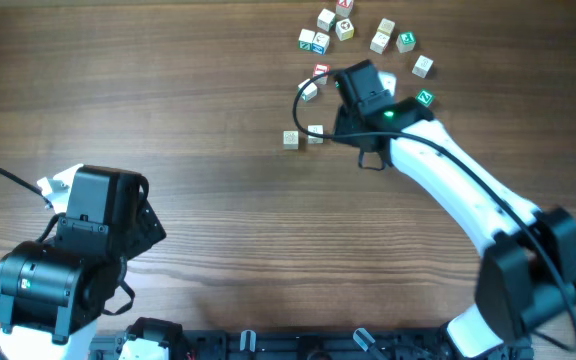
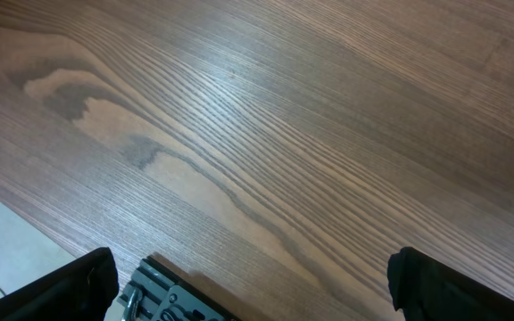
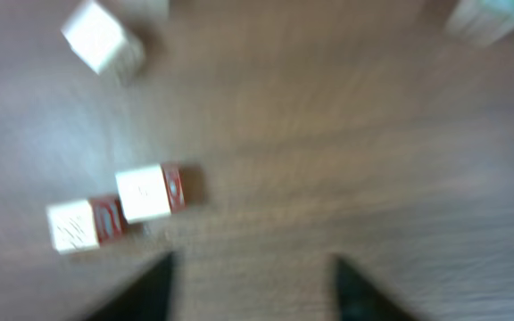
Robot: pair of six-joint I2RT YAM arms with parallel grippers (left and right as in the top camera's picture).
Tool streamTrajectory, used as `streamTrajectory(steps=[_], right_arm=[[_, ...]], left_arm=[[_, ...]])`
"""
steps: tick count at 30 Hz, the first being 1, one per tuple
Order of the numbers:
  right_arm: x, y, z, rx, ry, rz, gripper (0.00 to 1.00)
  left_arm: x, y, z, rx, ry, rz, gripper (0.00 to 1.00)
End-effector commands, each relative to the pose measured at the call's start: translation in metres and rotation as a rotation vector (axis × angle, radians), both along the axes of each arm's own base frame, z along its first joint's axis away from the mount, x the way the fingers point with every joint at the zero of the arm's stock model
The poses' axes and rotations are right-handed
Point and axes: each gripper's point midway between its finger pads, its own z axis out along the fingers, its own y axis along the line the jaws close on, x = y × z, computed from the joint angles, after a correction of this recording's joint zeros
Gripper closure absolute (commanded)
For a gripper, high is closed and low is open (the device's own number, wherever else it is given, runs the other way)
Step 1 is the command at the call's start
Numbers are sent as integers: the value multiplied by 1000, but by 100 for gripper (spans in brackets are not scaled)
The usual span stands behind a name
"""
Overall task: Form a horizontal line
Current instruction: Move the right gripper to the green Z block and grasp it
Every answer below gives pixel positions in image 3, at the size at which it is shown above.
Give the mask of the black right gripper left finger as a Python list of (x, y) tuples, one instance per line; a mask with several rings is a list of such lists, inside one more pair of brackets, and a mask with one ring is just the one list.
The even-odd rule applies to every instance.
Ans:
[(169, 320), (175, 263), (174, 251), (162, 255), (132, 284), (84, 316), (83, 320)]

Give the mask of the wooden block number 4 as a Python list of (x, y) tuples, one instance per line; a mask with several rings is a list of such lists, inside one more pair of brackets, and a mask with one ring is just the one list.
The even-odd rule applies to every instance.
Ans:
[(71, 51), (101, 78), (123, 84), (145, 63), (143, 43), (97, 1), (81, 2), (61, 32)]

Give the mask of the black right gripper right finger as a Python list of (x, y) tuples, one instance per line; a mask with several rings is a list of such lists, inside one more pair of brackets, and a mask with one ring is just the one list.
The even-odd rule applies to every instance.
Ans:
[(417, 321), (342, 256), (334, 257), (333, 288), (340, 321)]

